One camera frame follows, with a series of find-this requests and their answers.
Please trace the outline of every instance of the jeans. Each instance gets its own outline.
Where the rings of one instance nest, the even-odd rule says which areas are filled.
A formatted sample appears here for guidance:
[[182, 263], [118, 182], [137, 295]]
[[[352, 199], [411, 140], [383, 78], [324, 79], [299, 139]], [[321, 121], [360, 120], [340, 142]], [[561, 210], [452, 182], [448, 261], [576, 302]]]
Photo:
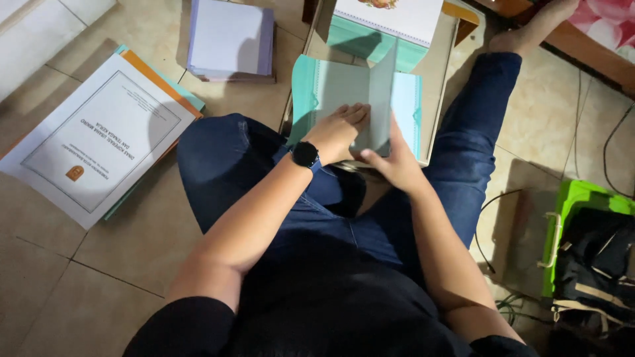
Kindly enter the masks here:
[[[515, 53], [477, 58], [465, 88], [439, 126], [430, 165], [423, 169], [468, 248], [494, 171], [494, 147], [521, 61]], [[280, 134], [240, 114], [201, 119], [186, 129], [178, 144], [178, 165], [202, 232], [273, 169], [288, 152], [285, 142]], [[406, 194], [392, 188], [358, 217], [339, 213], [354, 212], [364, 192], [357, 174], [322, 168], [261, 260], [359, 250], [420, 283]]]

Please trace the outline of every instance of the floral illustration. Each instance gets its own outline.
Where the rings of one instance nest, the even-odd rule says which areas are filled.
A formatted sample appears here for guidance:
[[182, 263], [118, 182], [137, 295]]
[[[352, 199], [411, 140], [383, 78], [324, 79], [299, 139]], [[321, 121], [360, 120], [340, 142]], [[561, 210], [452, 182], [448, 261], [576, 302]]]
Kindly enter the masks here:
[[569, 21], [593, 40], [635, 63], [635, 1], [581, 0]]
[[373, 6], [378, 9], [394, 9], [398, 0], [358, 0], [367, 6]]

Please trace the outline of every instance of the black shirt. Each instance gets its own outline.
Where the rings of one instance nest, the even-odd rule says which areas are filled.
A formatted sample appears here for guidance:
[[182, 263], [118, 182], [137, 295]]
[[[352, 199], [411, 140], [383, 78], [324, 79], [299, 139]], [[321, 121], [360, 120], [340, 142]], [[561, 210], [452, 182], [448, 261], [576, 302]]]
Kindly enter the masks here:
[[283, 268], [250, 273], [237, 316], [208, 297], [168, 304], [124, 356], [537, 356], [507, 337], [464, 342], [424, 289], [379, 262]]

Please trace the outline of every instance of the watch face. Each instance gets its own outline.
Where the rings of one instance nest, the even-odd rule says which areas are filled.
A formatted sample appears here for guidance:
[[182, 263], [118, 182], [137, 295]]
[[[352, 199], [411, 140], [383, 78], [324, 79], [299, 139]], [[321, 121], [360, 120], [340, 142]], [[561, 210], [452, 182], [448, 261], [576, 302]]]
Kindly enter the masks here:
[[299, 142], [293, 149], [293, 162], [300, 166], [311, 167], [318, 160], [318, 150], [309, 142]]

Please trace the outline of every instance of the bare foot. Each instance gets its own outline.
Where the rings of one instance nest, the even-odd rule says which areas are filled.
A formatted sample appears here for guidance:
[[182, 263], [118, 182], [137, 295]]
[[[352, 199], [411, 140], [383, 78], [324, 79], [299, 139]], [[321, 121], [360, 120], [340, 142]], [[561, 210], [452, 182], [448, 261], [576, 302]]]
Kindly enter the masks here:
[[524, 57], [540, 46], [559, 24], [570, 18], [579, 3], [580, 0], [551, 1], [521, 29], [494, 36], [488, 45], [489, 52], [514, 52]]

